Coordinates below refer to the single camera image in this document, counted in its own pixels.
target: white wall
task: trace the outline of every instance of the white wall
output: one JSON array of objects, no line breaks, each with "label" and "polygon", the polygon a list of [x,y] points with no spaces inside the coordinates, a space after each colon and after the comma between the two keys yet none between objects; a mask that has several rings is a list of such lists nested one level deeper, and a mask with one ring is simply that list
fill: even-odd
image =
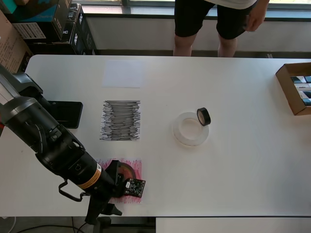
[{"label": "white wall", "polygon": [[[99,50],[172,50],[173,19],[88,18]],[[215,20],[205,20],[194,50],[216,50]],[[311,22],[264,22],[239,37],[240,51],[311,51]]]}]

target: orange band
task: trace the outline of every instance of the orange band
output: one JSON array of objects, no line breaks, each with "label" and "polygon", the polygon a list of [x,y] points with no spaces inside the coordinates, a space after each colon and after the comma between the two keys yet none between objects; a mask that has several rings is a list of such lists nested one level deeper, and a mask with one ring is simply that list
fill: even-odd
[{"label": "orange band", "polygon": [[96,169],[96,172],[95,174],[92,176],[91,179],[89,179],[88,182],[85,182],[83,184],[79,184],[78,186],[82,189],[86,189],[86,188],[90,188],[93,184],[96,183],[96,181],[99,179],[99,177],[101,176],[101,173],[102,173],[102,167],[97,164],[97,169]]}]

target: hand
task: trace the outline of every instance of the hand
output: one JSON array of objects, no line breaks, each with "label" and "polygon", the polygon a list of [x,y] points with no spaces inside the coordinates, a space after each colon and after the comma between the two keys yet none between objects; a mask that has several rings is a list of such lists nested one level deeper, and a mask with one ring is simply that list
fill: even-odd
[{"label": "hand", "polygon": [[246,26],[246,31],[254,32],[263,23],[266,16],[268,4],[262,4],[260,1],[251,10],[248,16],[248,22]]}]

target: blank white paper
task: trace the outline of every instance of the blank white paper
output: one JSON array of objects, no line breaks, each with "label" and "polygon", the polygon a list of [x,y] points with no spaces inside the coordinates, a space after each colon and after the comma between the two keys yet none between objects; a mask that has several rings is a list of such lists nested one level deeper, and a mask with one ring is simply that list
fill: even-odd
[{"label": "blank white paper", "polygon": [[104,68],[102,87],[140,88],[143,76],[142,61],[108,60]]}]

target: black shorts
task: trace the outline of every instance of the black shorts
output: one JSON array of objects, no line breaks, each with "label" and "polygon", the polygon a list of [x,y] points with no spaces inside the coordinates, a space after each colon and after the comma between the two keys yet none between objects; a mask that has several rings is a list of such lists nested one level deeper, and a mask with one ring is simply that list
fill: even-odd
[{"label": "black shorts", "polygon": [[[205,0],[175,0],[175,34],[180,37],[195,35],[202,27],[203,20],[214,6]],[[237,10],[217,6],[217,31],[227,40],[234,39],[245,32],[246,16],[255,6]]]}]

